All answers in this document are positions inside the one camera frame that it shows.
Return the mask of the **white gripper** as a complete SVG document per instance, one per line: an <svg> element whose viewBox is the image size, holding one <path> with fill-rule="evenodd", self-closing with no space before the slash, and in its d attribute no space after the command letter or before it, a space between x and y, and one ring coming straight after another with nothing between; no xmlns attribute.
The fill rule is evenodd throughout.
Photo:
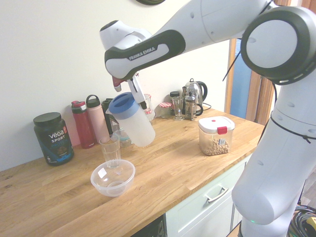
<svg viewBox="0 0 316 237"><path fill-rule="evenodd" d="M131 79L128 79L127 82L134 100L140 104L143 110L149 109L150 100L148 98L145 99L144 93L138 81L138 72L136 72Z"/></svg>

